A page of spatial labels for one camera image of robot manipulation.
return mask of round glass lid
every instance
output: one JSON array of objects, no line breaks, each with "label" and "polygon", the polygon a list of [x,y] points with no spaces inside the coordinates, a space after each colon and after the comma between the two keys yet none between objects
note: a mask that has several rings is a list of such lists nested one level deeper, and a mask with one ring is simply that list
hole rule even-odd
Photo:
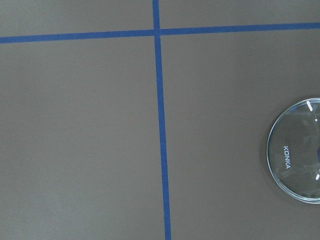
[{"label": "round glass lid", "polygon": [[268,138],[267,160],[287,194],[320,204],[320,98],[298,102],[280,115]]}]

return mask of gray floor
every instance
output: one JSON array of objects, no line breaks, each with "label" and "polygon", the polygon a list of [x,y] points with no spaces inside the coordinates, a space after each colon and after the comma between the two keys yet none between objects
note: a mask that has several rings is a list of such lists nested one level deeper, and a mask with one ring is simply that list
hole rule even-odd
[{"label": "gray floor", "polygon": [[[311,23],[317,1],[160,1],[161,28]],[[153,29],[152,1],[0,3],[0,37]],[[320,97],[320,29],[161,37],[173,240],[316,240],[268,169]],[[0,44],[0,239],[165,239],[153,36]]]}]

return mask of blue tape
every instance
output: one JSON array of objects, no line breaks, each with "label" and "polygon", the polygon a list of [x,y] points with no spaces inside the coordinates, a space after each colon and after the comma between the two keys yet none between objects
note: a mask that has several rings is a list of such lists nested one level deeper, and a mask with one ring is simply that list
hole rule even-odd
[{"label": "blue tape", "polygon": [[156,89],[157,89],[157,100],[158,100],[158,121],[159,121],[159,136],[160,136],[161,172],[162,172],[164,236],[165,236],[165,240],[171,240],[170,196],[169,196],[169,177],[168,177],[168,161],[167,161],[164,84],[163,84],[161,38],[160,38],[159,1],[153,0],[152,6],[153,6],[153,27],[154,27],[155,73],[156,73]]},{"label": "blue tape", "polygon": [[153,29],[0,37],[0,44],[154,36]]},{"label": "blue tape", "polygon": [[236,32],[299,30],[299,29],[320,29],[320,22],[169,28],[169,29],[161,29],[160,34],[161,35],[214,34],[214,33],[236,33]]}]

